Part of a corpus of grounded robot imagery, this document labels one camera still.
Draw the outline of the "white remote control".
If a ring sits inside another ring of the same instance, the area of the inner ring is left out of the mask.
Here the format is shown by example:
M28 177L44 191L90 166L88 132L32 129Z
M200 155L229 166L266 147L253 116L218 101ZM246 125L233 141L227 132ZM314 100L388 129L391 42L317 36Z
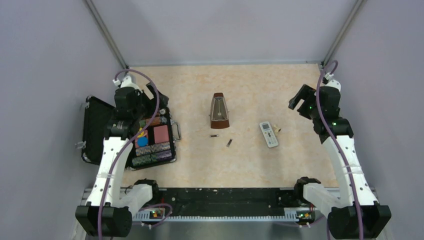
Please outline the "white remote control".
M269 148L275 148L279 145L274 130L268 121L259 123L260 130L264 136L265 142Z

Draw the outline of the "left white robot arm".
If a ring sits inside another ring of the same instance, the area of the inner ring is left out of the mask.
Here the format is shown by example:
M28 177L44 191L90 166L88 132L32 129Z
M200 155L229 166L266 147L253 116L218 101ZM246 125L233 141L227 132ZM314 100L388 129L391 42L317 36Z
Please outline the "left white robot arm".
M108 121L102 140L102 152L94 186L83 205L77 206L75 218L85 232L94 237L126 237L132 228L133 217L145 205L154 207L160 202L159 187L155 180L137 180L130 192L121 196L124 170L134 140L142 133L139 119L149 116L149 126L160 106L160 92L152 80L147 86L155 94L147 106L143 91L127 75L114 79L115 109Z

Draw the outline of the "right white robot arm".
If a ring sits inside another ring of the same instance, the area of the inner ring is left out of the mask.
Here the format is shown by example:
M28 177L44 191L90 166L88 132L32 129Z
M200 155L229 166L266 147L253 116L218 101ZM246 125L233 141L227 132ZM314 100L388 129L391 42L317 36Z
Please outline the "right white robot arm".
M379 203L365 178L352 127L340 114L340 90L336 80L318 90L304 84L289 101L291 110L303 101L297 111L312 121L339 186L336 197L316 178L301 177L296 181L293 200L299 206L312 204L326 219L329 233L337 240L375 239L392 213L388 205Z

